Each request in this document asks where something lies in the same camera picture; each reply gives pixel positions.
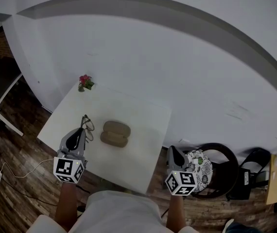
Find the white sleeve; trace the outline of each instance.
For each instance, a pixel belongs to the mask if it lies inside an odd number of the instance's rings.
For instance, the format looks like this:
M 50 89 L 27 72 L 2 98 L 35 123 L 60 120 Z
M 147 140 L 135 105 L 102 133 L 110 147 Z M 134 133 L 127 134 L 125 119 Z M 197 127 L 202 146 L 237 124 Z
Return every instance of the white sleeve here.
M 199 233 L 199 232 L 190 226 L 186 226 L 182 228 L 178 233 Z
M 26 233 L 67 233 L 52 218 L 40 215 Z

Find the shoe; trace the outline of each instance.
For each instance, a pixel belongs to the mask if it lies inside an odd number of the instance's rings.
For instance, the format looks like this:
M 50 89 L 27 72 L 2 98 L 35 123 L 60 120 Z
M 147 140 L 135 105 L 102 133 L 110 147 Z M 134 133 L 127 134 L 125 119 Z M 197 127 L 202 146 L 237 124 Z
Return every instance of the shoe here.
M 227 228 L 233 223 L 233 221 L 234 221 L 233 219 L 230 219 L 227 221 L 222 233 L 226 233 Z

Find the curved wall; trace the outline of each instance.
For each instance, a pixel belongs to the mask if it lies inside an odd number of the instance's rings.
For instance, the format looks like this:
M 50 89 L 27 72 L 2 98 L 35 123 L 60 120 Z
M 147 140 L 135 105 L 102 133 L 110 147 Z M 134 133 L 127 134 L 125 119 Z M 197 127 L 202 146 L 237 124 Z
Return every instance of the curved wall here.
M 164 145 L 277 148 L 277 0 L 158 1 L 16 0 L 0 13 L 15 9 L 6 36 L 51 110 L 87 73 L 172 108 Z

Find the eyeglasses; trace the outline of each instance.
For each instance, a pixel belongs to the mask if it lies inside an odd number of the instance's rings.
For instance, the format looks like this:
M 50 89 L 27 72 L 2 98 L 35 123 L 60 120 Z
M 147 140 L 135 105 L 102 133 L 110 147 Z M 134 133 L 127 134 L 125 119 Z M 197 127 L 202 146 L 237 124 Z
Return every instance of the eyeglasses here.
M 82 117 L 80 127 L 83 128 L 86 132 L 86 142 L 88 142 L 87 139 L 89 141 L 93 141 L 94 137 L 93 137 L 93 134 L 91 131 L 94 131 L 94 124 L 91 121 L 91 119 L 88 118 L 87 115 L 84 115 Z

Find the forearm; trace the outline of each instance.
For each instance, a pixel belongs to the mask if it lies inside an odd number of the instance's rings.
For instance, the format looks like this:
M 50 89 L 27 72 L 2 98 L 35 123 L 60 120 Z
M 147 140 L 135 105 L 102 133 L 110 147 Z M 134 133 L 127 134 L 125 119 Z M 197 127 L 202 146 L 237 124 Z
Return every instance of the forearm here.
M 186 226 L 184 214 L 184 200 L 182 196 L 171 195 L 170 206 L 167 218 L 167 228 L 178 233 Z
M 56 208 L 55 222 L 67 232 L 77 221 L 76 184 L 64 182 L 61 188 L 59 203 Z

